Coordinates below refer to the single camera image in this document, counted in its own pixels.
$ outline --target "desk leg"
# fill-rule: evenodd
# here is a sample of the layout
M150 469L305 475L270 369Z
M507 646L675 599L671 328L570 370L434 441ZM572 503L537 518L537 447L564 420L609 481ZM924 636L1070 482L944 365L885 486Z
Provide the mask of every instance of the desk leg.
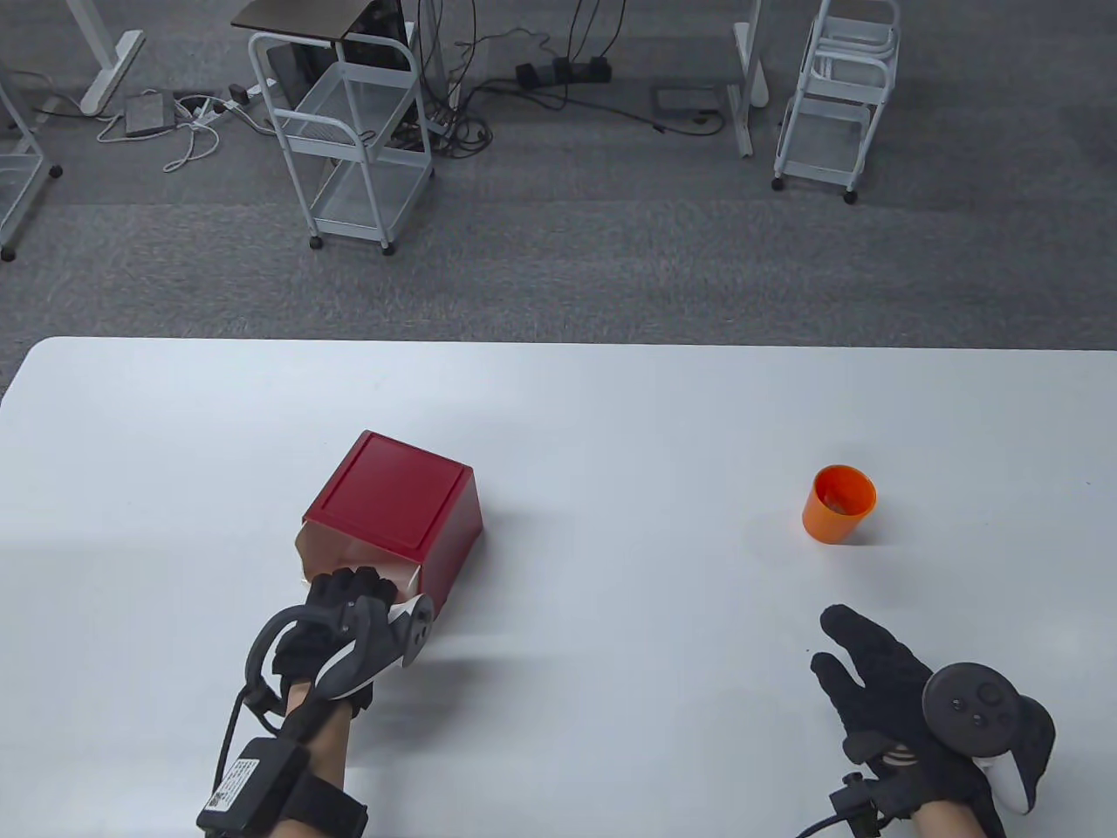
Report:
M93 0L66 0L66 4L69 6L82 35L85 36L89 49L101 65L101 72L82 97L82 113L93 116L104 109L121 79L124 78L136 53L143 46L144 34L140 29L132 29L124 32L120 41L113 46L105 21L97 7L93 4Z

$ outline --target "orange cup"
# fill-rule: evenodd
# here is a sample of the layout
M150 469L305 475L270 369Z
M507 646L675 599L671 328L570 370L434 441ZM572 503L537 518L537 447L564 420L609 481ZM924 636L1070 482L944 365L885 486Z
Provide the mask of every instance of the orange cup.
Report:
M840 544L872 514L877 487L852 466L827 466L814 477L803 528L824 544Z

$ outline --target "white rack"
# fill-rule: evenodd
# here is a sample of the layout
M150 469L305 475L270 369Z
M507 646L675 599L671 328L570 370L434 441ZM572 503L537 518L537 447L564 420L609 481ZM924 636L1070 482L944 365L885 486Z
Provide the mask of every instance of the white rack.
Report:
M330 234L379 241L382 253L390 256L395 251L394 241L408 215L435 174L419 89L419 65L410 49L391 38L350 34L346 40L391 47L407 58L409 69L347 61L343 41L332 45L270 32L254 35L248 51L311 229L311 248L319 249L322 234ZM337 61L294 109L276 107L261 64L261 45L270 46L265 41L333 47ZM422 150L386 147L392 133L412 108ZM336 163L311 201L295 170L294 154Z
M0 68L0 104L19 128L20 139L8 153L0 154L0 259L15 261L11 241L48 177L63 177L60 165L51 165L27 121L27 111L11 78Z
M896 86L900 48L896 0L868 1L886 4L891 19L837 18L831 0L822 0L776 145L776 191L790 174L843 185L846 203L857 202L869 146Z

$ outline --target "power strip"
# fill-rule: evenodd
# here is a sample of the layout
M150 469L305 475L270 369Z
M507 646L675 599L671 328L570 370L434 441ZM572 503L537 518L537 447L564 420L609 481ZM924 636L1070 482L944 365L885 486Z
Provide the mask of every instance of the power strip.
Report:
M271 92L271 93L276 93L277 92L277 87L276 87L277 84L278 83L274 78L269 78L268 79L268 91ZM217 122L222 116L225 116L229 111L235 111L237 108L240 108L242 111L247 111L249 107L251 107L254 104L256 104L256 101L262 95L260 86L259 85L252 85L251 87L248 88L247 95L248 95L248 104L247 104L247 106L245 104L242 104L241 102L237 102L236 99L231 99L231 98L230 99L226 99L220 105L214 104L212 107L208 108L206 111L206 113L202 114L202 116L198 120L197 124L198 125L212 125L214 122Z

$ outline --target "sticker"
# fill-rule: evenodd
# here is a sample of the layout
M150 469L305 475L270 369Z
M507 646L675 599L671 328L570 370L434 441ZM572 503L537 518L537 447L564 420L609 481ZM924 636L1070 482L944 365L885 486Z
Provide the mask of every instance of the sticker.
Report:
M245 788L248 782L248 778L252 775L256 771L256 766L260 764L259 760L237 760L232 763L226 774L225 779L221 780L221 784L217 787L217 791L213 792L213 797L210 798L209 802L206 803L206 811L210 812L227 812L237 800L237 796L240 790Z

